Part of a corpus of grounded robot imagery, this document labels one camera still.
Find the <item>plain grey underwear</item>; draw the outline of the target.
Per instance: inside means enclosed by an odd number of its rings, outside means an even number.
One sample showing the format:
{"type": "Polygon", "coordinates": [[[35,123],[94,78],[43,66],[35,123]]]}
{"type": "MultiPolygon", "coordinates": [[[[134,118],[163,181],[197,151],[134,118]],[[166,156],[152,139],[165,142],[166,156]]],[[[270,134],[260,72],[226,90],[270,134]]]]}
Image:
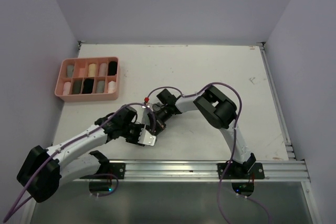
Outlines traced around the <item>plain grey underwear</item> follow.
{"type": "Polygon", "coordinates": [[[67,68],[66,68],[66,70],[67,70],[67,72],[66,72],[66,74],[67,74],[67,78],[72,78],[72,76],[73,76],[73,73],[74,73],[74,65],[68,65],[67,66],[67,68]]]}

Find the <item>beige navy-trimmed underwear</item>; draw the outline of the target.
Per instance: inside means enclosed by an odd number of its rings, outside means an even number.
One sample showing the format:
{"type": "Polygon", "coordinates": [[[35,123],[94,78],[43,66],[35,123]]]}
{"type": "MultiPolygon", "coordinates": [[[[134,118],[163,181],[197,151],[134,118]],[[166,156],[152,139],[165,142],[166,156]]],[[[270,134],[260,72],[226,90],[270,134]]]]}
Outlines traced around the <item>beige navy-trimmed underwear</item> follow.
{"type": "Polygon", "coordinates": [[[95,77],[96,76],[96,69],[97,69],[97,64],[96,63],[91,63],[88,65],[88,77],[95,77]]]}

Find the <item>grey striped underwear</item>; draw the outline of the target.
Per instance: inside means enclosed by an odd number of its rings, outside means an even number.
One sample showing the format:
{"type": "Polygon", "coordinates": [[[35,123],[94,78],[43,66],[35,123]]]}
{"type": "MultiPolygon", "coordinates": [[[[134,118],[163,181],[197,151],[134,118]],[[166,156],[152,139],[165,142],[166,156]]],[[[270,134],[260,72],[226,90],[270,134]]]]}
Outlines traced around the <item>grey striped underwear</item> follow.
{"type": "MultiPolygon", "coordinates": [[[[159,111],[163,106],[161,103],[151,103],[151,105],[152,105],[151,111],[153,113],[159,111]]],[[[147,125],[150,130],[152,129],[153,125],[155,125],[155,120],[153,120],[152,114],[151,112],[149,112],[148,109],[143,109],[141,123],[147,125]]]]}

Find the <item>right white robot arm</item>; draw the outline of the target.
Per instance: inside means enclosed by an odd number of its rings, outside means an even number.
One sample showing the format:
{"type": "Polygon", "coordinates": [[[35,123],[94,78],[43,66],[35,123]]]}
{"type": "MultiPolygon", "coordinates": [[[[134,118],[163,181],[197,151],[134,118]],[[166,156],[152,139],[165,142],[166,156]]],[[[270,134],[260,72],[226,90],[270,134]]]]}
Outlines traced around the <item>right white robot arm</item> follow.
{"type": "Polygon", "coordinates": [[[237,107],[228,96],[216,88],[215,83],[208,84],[198,93],[180,94],[178,97],[165,88],[156,97],[161,105],[154,111],[155,120],[150,119],[150,125],[155,126],[155,135],[166,128],[165,122],[172,116],[199,111],[212,127],[221,132],[231,152],[231,158],[223,168],[222,176],[246,178],[252,173],[256,158],[238,128],[241,107],[237,107]]]}

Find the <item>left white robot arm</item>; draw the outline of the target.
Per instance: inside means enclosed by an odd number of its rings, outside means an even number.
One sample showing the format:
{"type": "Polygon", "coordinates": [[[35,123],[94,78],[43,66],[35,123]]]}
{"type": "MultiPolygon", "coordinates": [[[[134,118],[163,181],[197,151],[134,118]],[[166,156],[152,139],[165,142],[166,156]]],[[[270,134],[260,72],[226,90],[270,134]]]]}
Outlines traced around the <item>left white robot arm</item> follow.
{"type": "Polygon", "coordinates": [[[96,148],[120,137],[137,144],[142,133],[153,129],[137,122],[137,118],[133,105],[124,105],[67,141],[48,148],[37,145],[29,151],[17,181],[30,198],[41,203],[60,186],[78,178],[118,180],[118,169],[96,148]]]}

